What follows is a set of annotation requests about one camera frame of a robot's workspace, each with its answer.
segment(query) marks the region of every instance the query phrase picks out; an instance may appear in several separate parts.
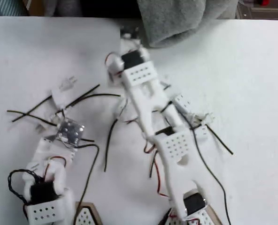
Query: wire connector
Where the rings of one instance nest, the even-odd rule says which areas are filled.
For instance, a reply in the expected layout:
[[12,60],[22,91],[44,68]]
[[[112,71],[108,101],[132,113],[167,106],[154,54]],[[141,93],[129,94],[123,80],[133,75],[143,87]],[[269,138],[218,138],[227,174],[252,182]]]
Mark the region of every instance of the wire connector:
[[51,95],[57,109],[59,110],[64,109],[65,106],[68,104],[66,96],[63,92],[73,88],[74,83],[76,81],[77,80],[74,76],[70,78],[65,78],[58,87],[51,89]]
[[184,98],[183,94],[179,94],[172,99],[173,104],[181,113],[190,113],[190,102]]

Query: red object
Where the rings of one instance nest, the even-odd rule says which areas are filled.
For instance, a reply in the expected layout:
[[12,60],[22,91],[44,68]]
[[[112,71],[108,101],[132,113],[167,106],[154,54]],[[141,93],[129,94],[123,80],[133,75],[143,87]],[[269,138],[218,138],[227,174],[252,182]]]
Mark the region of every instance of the red object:
[[267,6],[269,4],[270,0],[262,0],[261,5],[262,6]]
[[158,177],[158,188],[157,188],[157,193],[158,193],[159,195],[161,195],[161,196],[168,197],[167,195],[160,193],[161,180],[160,180],[160,173],[159,173],[159,168],[158,168],[158,164],[156,163],[156,160],[154,161],[154,165],[155,165],[155,167],[156,167],[157,177]]

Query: white connector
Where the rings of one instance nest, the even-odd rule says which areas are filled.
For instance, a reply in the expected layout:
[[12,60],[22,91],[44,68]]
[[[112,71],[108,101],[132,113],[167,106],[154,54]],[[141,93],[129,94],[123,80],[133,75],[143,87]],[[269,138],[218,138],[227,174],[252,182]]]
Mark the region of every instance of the white connector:
[[205,141],[208,138],[208,128],[205,125],[196,128],[194,133],[198,141]]
[[206,124],[212,123],[214,120],[213,113],[206,113],[204,118],[201,121],[201,124],[204,126]]
[[65,78],[58,87],[51,89],[51,95],[53,97],[53,101],[57,109],[59,110],[64,109],[65,106],[68,104],[66,96],[64,95],[63,92],[73,88],[74,83],[76,81],[77,80],[74,76],[70,78]]
[[175,96],[172,102],[176,106],[176,108],[180,110],[181,113],[190,113],[190,102],[187,99],[185,99],[182,94]]

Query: white servo bracket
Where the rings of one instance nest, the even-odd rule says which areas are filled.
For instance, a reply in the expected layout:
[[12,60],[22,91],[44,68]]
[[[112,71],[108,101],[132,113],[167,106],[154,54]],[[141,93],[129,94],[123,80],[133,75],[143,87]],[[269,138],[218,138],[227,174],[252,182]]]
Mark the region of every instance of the white servo bracket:
[[[147,55],[146,52],[147,50],[141,47],[137,55],[140,55],[143,61],[126,69],[124,69],[123,60],[117,58],[109,66],[109,72],[112,74],[121,73],[124,87],[137,111],[143,132],[150,142],[156,144],[163,161],[171,205],[176,209],[178,217],[185,220],[188,215],[184,204],[184,193],[190,190],[184,183],[180,171],[188,163],[190,132],[182,122],[173,102],[163,91],[163,86],[158,79],[152,61],[149,60],[149,57],[142,56],[144,55],[142,53]],[[152,111],[154,110],[160,111],[168,120],[172,134],[158,133],[153,129]]]
[[64,194],[54,201],[27,206],[29,224],[71,225],[75,214],[74,205],[73,192],[67,188]]

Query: red wire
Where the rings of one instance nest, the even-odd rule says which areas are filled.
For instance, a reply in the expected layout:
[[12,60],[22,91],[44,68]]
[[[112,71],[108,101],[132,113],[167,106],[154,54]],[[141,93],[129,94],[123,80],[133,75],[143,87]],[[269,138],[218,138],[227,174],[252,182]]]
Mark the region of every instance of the red wire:
[[171,211],[170,214],[169,214],[169,217],[170,218],[176,218],[177,216],[176,215],[172,215],[172,211]]
[[189,222],[195,222],[195,221],[197,221],[197,225],[201,224],[201,221],[198,218],[194,218],[194,219],[189,220]]
[[66,167],[67,161],[66,161],[66,159],[64,157],[62,157],[62,156],[53,156],[50,159],[53,159],[53,158],[61,158],[61,159],[63,159],[64,160],[64,167]]
[[155,165],[155,167],[156,167],[157,177],[158,177],[158,188],[157,188],[157,193],[158,193],[159,195],[161,195],[161,196],[168,197],[167,195],[160,193],[161,179],[160,179],[160,173],[159,173],[158,164],[157,164],[157,162],[156,162],[155,159],[154,159],[154,165]]
[[48,168],[49,168],[49,163],[47,164],[46,169],[45,169],[45,172],[44,172],[44,180],[45,180],[45,177],[46,177],[46,173],[47,173]]

